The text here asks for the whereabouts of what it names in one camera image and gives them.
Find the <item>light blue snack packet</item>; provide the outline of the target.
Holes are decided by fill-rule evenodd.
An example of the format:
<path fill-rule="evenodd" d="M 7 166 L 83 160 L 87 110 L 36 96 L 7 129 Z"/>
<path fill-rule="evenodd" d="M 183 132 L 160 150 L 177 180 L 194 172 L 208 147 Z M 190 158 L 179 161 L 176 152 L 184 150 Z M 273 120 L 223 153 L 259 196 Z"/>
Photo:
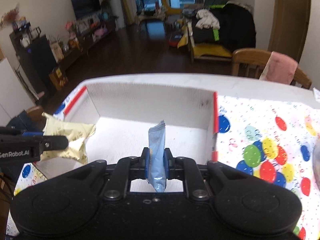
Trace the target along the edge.
<path fill-rule="evenodd" d="M 148 169 L 148 182 L 156 192 L 164 192 L 166 188 L 166 174 L 164 167 L 164 149 L 165 149 L 165 122 L 152 127 L 149 134 L 149 152 L 150 162 Z"/>

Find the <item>cream yellow snack packet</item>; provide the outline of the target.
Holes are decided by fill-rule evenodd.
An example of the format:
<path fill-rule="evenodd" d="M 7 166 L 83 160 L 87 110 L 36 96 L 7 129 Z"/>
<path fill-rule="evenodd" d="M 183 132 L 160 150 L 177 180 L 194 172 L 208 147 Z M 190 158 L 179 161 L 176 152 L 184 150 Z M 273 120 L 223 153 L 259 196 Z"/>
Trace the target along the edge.
<path fill-rule="evenodd" d="M 95 125 L 61 121 L 45 112 L 42 116 L 46 118 L 43 134 L 65 136 L 68 139 L 68 147 L 65 150 L 46 150 L 41 155 L 40 161 L 60 157 L 75 160 L 83 165 L 87 164 L 85 141 L 95 133 Z"/>

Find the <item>clear plastic bag of snacks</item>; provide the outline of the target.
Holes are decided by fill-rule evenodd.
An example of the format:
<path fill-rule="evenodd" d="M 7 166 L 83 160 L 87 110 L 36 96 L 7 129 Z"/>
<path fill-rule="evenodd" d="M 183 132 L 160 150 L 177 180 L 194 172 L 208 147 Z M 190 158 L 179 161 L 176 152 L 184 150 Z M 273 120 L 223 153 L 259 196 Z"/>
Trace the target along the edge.
<path fill-rule="evenodd" d="M 320 140 L 317 138 L 312 152 L 312 168 L 316 185 L 320 189 Z"/>

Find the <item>dark blue jeans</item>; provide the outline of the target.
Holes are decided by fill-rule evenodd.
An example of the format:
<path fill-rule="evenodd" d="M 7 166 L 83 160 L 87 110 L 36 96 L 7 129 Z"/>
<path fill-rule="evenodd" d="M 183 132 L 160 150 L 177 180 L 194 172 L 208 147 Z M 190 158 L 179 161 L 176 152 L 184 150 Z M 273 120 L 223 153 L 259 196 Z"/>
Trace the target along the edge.
<path fill-rule="evenodd" d="M 21 113 L 18 114 L 17 116 L 13 117 L 8 122 L 6 127 L 15 128 L 15 129 L 19 129 L 22 131 L 28 131 L 28 132 L 38 132 L 39 131 L 25 110 L 21 111 Z"/>

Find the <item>wooden chair with jeans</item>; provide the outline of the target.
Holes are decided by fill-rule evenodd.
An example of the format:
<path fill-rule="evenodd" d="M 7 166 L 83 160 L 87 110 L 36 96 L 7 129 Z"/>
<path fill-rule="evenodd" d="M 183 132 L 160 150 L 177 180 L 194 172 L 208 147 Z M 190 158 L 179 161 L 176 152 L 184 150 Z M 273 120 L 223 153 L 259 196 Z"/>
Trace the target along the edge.
<path fill-rule="evenodd" d="M 27 115 L 35 123 L 36 127 L 43 130 L 46 125 L 46 118 L 42 115 L 44 109 L 42 106 L 34 106 L 26 110 Z"/>

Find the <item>white cabinet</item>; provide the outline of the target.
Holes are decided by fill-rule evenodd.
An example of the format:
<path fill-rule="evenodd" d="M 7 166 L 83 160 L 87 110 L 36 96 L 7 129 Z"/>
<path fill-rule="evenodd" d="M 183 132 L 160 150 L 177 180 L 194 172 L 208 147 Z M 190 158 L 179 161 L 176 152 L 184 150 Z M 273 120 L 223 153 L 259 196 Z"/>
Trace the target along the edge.
<path fill-rule="evenodd" d="M 5 126 L 23 110 L 34 106 L 29 95 L 18 80 L 7 58 L 0 63 L 0 122 Z"/>

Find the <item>red cardboard shoe box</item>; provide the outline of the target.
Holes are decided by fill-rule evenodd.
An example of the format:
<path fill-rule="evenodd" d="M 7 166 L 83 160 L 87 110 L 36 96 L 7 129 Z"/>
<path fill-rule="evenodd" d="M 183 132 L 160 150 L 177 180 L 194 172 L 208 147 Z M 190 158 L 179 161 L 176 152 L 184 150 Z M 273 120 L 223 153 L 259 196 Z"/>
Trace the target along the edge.
<path fill-rule="evenodd" d="M 85 141 L 88 162 L 139 156 L 149 145 L 149 129 L 163 121 L 172 155 L 205 164 L 212 156 L 213 95 L 186 87 L 89 83 L 66 102 L 60 119 L 95 125 Z"/>

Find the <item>dark wooden tv cabinet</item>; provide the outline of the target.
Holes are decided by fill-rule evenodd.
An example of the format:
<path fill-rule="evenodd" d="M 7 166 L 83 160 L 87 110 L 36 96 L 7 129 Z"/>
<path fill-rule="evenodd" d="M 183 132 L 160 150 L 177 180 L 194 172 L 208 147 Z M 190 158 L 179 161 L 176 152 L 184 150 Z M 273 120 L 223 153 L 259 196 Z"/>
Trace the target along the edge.
<path fill-rule="evenodd" d="M 19 61 L 35 93 L 43 92 L 45 96 L 57 90 L 49 74 L 60 67 L 64 72 L 79 57 L 88 51 L 109 33 L 116 30 L 116 18 L 93 23 L 88 29 L 63 43 L 59 38 L 49 40 L 41 35 L 39 27 L 30 30 L 30 23 L 13 31 L 9 37 Z"/>

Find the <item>balloon birthday tablecloth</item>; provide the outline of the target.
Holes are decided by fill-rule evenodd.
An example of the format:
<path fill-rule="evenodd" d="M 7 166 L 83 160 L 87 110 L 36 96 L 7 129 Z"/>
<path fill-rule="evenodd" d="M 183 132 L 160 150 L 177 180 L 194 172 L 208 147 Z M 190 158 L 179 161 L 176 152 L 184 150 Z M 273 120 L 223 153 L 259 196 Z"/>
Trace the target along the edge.
<path fill-rule="evenodd" d="M 214 88 L 212 156 L 173 156 L 156 192 L 140 157 L 37 163 L 10 214 L 20 239 L 319 239 L 319 110 Z"/>

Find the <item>wooden chair with pink cloth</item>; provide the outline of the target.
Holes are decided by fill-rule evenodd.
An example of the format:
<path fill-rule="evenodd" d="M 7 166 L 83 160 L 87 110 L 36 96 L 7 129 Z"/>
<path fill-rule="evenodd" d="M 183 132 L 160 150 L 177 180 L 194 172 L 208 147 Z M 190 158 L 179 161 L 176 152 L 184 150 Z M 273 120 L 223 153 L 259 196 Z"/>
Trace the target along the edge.
<path fill-rule="evenodd" d="M 310 89 L 312 85 L 311 79 L 299 68 L 296 60 L 276 51 L 238 49 L 232 55 L 233 76 L 238 76 L 241 65 L 246 66 L 245 77 L 249 77 L 249 70 L 254 67 L 255 79 L 293 86 L 298 83 L 304 89 Z"/>

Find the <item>black television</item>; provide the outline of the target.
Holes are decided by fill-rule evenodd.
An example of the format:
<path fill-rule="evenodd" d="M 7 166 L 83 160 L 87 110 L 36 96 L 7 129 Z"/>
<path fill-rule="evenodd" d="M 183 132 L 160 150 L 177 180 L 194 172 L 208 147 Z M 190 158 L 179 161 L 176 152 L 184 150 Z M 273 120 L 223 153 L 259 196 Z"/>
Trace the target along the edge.
<path fill-rule="evenodd" d="M 71 3 L 77 20 L 100 10 L 99 0 L 71 0 Z"/>

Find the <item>pink cloth on chair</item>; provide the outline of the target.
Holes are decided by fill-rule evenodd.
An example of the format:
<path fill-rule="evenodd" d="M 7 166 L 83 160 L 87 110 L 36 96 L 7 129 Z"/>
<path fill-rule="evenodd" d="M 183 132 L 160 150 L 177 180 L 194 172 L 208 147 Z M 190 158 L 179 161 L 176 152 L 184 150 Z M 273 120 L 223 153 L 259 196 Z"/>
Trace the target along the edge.
<path fill-rule="evenodd" d="M 273 51 L 259 80 L 289 85 L 293 81 L 298 62 L 293 58 Z"/>

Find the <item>white garment on sofa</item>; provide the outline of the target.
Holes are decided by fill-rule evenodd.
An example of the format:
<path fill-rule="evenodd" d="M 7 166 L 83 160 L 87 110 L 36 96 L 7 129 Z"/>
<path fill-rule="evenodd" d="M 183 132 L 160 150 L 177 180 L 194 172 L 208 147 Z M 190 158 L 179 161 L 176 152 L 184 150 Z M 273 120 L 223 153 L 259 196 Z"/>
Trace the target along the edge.
<path fill-rule="evenodd" d="M 207 9 L 198 10 L 196 18 L 198 19 L 198 22 L 195 27 L 199 29 L 220 29 L 219 20 Z"/>

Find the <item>dark sofa with clothes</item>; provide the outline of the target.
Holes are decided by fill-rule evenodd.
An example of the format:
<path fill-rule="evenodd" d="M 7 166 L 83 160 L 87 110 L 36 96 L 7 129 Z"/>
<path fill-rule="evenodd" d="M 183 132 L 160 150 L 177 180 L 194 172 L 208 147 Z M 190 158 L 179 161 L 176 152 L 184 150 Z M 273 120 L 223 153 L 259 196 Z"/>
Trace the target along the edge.
<path fill-rule="evenodd" d="M 195 27 L 196 14 L 186 24 L 186 45 L 191 61 L 216 58 L 229 61 L 234 51 L 256 47 L 256 29 L 250 9 L 233 2 L 214 4 L 206 8 L 220 22 L 220 29 L 199 29 Z"/>

